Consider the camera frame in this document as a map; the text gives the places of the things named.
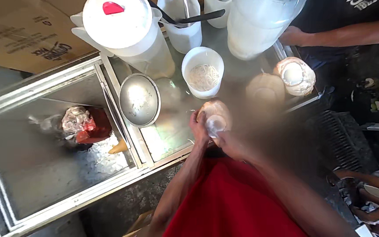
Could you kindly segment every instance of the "red shirt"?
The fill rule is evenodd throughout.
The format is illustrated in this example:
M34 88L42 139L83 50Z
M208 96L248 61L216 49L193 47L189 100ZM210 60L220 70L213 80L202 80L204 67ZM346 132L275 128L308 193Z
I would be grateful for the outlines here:
M307 237L261 174L230 158L204 160L163 236Z

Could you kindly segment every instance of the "man's left hand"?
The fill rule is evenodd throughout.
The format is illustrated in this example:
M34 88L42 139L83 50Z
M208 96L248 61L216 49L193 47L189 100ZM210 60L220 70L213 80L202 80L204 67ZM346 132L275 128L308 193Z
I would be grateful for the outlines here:
M189 127L194 134L194 138L196 142L208 143L210 137L208 136L208 132L206 129L206 113L203 111L200 113L200 120L197 122L198 111L194 111L189 119Z
M285 32L279 37L280 43L282 45L295 45L295 46L308 46L307 40L310 34L302 32L301 29L295 26L289 26Z

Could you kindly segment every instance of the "red tab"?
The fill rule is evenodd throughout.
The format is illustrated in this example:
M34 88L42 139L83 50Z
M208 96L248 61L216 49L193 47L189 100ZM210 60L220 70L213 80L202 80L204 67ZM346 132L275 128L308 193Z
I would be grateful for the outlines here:
M124 11L124 8L113 2L105 2L103 3L103 12L105 15L121 13Z

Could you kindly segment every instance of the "black handle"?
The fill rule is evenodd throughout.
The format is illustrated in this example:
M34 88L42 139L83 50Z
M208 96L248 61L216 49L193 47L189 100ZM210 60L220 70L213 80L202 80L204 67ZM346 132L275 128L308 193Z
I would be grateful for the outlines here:
M174 21L170 16L168 16L160 7L156 5L156 3L152 2L152 0L149 0L149 4L152 8L159 9L162 13L163 19L165 19L167 22L171 24L176 24L176 21Z
M221 10L213 11L211 13L207 13L204 15L193 16L187 19L181 19L181 20L178 20L178 23L192 23L192 22L200 22L200 21L206 21L210 19L219 18L224 15L225 11L226 11L225 9L221 9Z

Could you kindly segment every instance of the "shredded coconut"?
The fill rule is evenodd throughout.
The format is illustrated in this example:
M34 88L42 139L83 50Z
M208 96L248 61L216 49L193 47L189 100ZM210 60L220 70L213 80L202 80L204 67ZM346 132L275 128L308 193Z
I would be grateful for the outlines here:
M189 72L188 83L200 92L209 91L219 83L218 71L208 64L197 65Z

